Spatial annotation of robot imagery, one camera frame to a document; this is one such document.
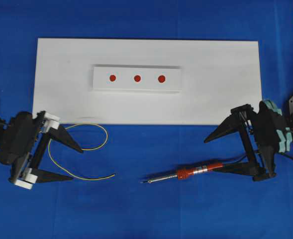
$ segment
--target blue surface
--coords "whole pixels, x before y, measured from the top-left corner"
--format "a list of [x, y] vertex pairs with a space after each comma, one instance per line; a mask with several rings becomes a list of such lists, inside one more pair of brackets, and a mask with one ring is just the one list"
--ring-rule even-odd
[[[258, 40], [263, 97], [282, 108], [293, 93], [293, 0], [0, 0], [2, 118], [32, 110], [38, 37]], [[204, 144], [213, 126], [106, 128], [101, 150], [79, 155], [54, 143], [52, 152], [78, 174], [113, 179], [27, 191], [0, 165], [0, 239], [293, 238], [292, 161], [278, 156], [278, 176], [258, 183], [209, 173], [139, 184], [180, 164], [239, 155], [239, 136]], [[72, 135], [83, 146], [103, 140], [95, 128]], [[61, 172], [47, 155], [41, 167]]]

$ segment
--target metal shaft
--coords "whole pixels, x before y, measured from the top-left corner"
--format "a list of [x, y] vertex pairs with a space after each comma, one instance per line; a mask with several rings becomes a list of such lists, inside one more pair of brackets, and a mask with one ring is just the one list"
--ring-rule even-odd
[[154, 183], [154, 182], [158, 182], [158, 181], [162, 181], [162, 180], [166, 180], [166, 179], [170, 179], [170, 178], [176, 178], [177, 174], [173, 173], [173, 174], [169, 174], [169, 175], [165, 175], [165, 176], [161, 176], [161, 177], [156, 177], [156, 178], [151, 178], [149, 180], [146, 181], [146, 183]]

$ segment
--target robotic arm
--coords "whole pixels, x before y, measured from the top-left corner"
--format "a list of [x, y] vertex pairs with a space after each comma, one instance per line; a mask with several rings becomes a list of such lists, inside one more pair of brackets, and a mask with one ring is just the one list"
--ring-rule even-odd
[[[42, 156], [49, 140], [60, 142], [77, 152], [83, 153], [59, 118], [45, 111], [35, 119], [28, 112], [19, 112], [9, 123], [0, 119], [0, 163], [11, 165], [9, 182], [31, 189], [34, 183], [72, 180], [72, 177], [39, 169]], [[41, 140], [34, 155], [31, 151], [39, 134]]]

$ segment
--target red circle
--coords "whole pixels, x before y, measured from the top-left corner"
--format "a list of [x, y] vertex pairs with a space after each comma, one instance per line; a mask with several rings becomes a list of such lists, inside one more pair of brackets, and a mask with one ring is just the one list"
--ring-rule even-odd
[[165, 76], [163, 76], [163, 75], [159, 76], [158, 81], [159, 81], [159, 83], [165, 82]]
[[110, 81], [115, 81], [116, 76], [115, 75], [110, 75]]
[[140, 82], [141, 81], [141, 77], [139, 75], [134, 76], [134, 80], [136, 82]]

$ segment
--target white board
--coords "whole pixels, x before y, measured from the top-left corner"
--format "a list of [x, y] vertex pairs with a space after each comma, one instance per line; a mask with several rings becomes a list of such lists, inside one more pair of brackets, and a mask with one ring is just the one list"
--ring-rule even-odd
[[[97, 91], [94, 68], [101, 65], [177, 68], [181, 89]], [[261, 99], [256, 41], [38, 39], [34, 116], [45, 110], [62, 123], [219, 124], [231, 108], [258, 111]]]

